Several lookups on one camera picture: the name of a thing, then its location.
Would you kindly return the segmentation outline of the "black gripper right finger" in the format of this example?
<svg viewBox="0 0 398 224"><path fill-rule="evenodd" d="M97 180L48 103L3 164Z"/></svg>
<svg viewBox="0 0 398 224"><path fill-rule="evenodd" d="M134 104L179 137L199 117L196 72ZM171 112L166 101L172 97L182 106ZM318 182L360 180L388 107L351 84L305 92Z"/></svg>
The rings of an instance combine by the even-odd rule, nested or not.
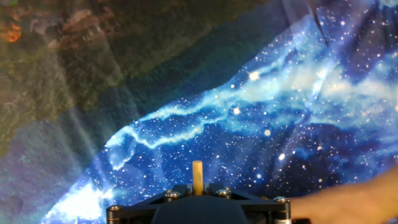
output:
<svg viewBox="0 0 398 224"><path fill-rule="evenodd" d="M205 184L205 195L215 200L207 202L205 208L217 223L292 223L290 199L286 197L258 197L221 183Z"/></svg>

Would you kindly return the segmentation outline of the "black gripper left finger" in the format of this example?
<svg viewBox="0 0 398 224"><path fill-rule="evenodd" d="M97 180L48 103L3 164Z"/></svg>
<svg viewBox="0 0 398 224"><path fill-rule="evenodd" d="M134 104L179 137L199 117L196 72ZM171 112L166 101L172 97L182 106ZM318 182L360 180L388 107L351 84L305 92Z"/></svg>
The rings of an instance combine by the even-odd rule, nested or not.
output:
<svg viewBox="0 0 398 224"><path fill-rule="evenodd" d="M106 223L123 224L132 223L134 220L143 217L152 218L157 209L164 203L192 196L192 188L192 184L178 184L174 185L172 189L161 192L135 205L111 205L106 209Z"/></svg>

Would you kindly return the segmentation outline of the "person's left hand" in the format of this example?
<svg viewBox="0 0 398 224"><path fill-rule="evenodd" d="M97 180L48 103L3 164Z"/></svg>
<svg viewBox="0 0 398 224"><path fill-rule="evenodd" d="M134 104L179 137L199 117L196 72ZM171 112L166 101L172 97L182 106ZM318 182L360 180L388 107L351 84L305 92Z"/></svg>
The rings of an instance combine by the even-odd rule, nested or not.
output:
<svg viewBox="0 0 398 224"><path fill-rule="evenodd" d="M291 200L292 219L309 219L317 224L350 224L360 221L350 200L358 199L356 187L339 186Z"/></svg>

